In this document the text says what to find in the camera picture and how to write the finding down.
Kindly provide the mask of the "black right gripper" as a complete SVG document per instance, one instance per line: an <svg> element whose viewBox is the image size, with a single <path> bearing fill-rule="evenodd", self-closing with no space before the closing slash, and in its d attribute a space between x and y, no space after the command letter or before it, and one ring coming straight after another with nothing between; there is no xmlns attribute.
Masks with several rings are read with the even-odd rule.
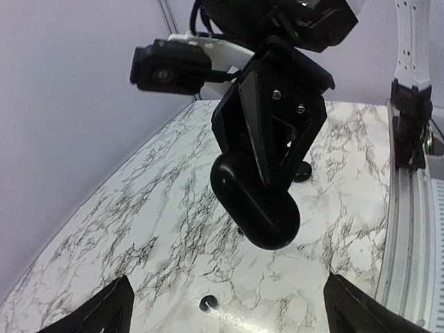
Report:
<svg viewBox="0 0 444 333"><path fill-rule="evenodd" d="M253 69L253 64L267 65ZM222 154L247 151L264 186L286 192L326 118L333 76L276 35L264 39L212 115Z"/></svg>

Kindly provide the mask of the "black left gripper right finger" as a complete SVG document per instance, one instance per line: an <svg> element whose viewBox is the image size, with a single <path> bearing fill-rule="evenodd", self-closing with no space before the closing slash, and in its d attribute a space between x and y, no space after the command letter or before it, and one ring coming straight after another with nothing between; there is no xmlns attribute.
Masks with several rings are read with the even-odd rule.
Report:
<svg viewBox="0 0 444 333"><path fill-rule="evenodd" d="M426 332L379 304L342 275L329 274L323 295L330 332Z"/></svg>

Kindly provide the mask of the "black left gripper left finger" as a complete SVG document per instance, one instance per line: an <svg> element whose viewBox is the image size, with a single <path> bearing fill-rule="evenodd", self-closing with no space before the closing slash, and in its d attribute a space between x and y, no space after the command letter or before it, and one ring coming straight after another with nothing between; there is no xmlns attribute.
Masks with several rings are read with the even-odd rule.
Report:
<svg viewBox="0 0 444 333"><path fill-rule="evenodd" d="M134 298L129 279L121 276L69 315L41 329L40 333L129 333Z"/></svg>

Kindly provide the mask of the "black earbud charging case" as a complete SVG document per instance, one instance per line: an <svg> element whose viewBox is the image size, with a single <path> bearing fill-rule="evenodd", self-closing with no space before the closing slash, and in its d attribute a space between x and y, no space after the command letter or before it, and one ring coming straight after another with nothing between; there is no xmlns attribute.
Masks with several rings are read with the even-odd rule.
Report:
<svg viewBox="0 0 444 333"><path fill-rule="evenodd" d="M246 238L264 250L288 246L298 234L300 212L289 193L262 183L255 160L245 153L224 153L211 168L214 195Z"/></svg>

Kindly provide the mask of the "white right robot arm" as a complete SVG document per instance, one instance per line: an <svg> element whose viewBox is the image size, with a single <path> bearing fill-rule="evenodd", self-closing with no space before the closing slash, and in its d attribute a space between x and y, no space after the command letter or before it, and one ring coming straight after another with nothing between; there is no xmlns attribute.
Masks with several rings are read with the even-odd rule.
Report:
<svg viewBox="0 0 444 333"><path fill-rule="evenodd" d="M395 165L425 167L422 151L432 115L425 42L428 1L397 4L400 50L391 102L395 125ZM340 44L357 25L351 1L196 1L189 30L253 52L212 117L221 148L211 170L214 190L252 189L285 193L297 176L327 111L323 93L333 77L305 55Z"/></svg>

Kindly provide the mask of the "black round disc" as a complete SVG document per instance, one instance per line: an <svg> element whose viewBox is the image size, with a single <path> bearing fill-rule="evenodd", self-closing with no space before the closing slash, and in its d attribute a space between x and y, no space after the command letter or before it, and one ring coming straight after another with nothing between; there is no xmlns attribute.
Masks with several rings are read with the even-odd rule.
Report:
<svg viewBox="0 0 444 333"><path fill-rule="evenodd" d="M302 161L296 174L294 176L294 182L305 182L311 178L312 175L312 167L310 163L306 161Z"/></svg>

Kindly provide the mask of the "aluminium front rail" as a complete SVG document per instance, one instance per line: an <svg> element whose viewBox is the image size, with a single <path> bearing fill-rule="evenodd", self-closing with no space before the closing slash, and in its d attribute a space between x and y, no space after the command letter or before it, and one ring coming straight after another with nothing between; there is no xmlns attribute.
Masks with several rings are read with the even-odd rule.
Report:
<svg viewBox="0 0 444 333"><path fill-rule="evenodd" d="M443 138L431 128L425 168L390 160L386 242L376 301L430 331L443 331Z"/></svg>

